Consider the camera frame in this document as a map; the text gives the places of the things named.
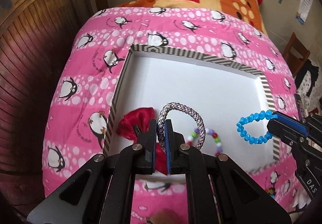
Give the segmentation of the black garment on chair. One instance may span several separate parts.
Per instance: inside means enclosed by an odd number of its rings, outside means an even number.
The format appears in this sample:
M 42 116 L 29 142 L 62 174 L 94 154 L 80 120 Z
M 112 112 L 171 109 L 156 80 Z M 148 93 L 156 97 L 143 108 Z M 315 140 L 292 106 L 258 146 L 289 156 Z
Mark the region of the black garment on chair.
M 308 59 L 295 77 L 297 91 L 311 97 L 314 88 L 318 85 L 318 79 L 321 75 L 321 67 L 318 63 Z

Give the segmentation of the wooden chair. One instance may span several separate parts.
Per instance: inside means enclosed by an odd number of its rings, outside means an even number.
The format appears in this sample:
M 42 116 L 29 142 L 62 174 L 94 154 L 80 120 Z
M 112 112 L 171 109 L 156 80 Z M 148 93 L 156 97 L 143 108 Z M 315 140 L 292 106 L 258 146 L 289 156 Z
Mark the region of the wooden chair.
M 303 68 L 310 54 L 310 50 L 306 49 L 295 33 L 292 33 L 282 56 L 287 63 L 293 78 L 295 78 L 298 72 Z

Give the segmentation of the leopard brown bow scrunchie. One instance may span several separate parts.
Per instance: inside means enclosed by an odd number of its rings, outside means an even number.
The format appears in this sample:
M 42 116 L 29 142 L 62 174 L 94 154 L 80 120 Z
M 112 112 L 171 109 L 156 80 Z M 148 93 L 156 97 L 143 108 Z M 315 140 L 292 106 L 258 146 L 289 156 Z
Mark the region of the leopard brown bow scrunchie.
M 176 224 L 179 223 L 177 214 L 172 210 L 159 210 L 151 216 L 146 217 L 145 223 L 152 224 Z

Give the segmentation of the dark smartphone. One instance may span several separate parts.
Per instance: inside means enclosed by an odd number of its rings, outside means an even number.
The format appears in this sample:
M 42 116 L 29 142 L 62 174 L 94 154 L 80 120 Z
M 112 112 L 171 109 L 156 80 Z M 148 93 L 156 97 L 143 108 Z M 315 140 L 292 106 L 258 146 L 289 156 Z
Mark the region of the dark smartphone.
M 305 109 L 304 109 L 301 96 L 299 94 L 294 94 L 294 98 L 295 98 L 297 112 L 298 112 L 298 120 L 302 120 L 306 116 L 305 116 Z

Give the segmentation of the pink penguin quilt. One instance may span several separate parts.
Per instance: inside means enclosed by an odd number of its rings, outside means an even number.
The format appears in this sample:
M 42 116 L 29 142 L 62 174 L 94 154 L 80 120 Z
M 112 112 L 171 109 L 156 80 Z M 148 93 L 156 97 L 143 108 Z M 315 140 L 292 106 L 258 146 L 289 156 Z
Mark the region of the pink penguin quilt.
M 274 110 L 297 118 L 295 83 L 266 32 L 229 14 L 208 9 L 111 8 L 94 14 L 79 30 L 51 102 L 43 144 L 43 186 L 52 194 L 97 153 L 104 153 L 111 105 L 107 95 L 132 46 L 203 53 L 260 70 Z M 202 151 L 224 152 L 206 127 Z M 285 210 L 299 212 L 310 198 L 297 180 L 291 148 L 279 142 L 278 162 L 250 173 Z

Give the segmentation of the striped shallow box tray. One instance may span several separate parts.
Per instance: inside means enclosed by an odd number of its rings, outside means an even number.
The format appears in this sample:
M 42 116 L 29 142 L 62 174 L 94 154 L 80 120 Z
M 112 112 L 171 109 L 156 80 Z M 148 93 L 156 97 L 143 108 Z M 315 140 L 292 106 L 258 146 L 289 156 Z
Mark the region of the striped shallow box tray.
M 141 107 L 159 113 L 167 103 L 179 102 L 201 115 L 205 126 L 219 135 L 224 152 L 246 172 L 279 160 L 278 139 L 250 145 L 236 130 L 241 117 L 275 109 L 266 76 L 249 66 L 203 53 L 134 45 L 107 102 L 111 110 L 106 155 L 130 145 L 116 133 L 126 113 Z

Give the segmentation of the red satin bow clip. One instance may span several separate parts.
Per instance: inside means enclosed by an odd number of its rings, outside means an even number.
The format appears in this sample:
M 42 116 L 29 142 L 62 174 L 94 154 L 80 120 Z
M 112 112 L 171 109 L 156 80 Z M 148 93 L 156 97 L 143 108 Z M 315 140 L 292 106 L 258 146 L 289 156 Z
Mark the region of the red satin bow clip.
M 137 142 L 137 135 L 134 131 L 134 126 L 137 126 L 141 133 L 147 132 L 150 126 L 150 120 L 154 119 L 153 107 L 142 107 L 130 111 L 118 123 L 116 133 L 118 136 L 122 136 L 126 139 Z M 160 144 L 156 144 L 156 170 L 164 175 L 168 174 L 166 166 L 166 154 L 160 147 Z

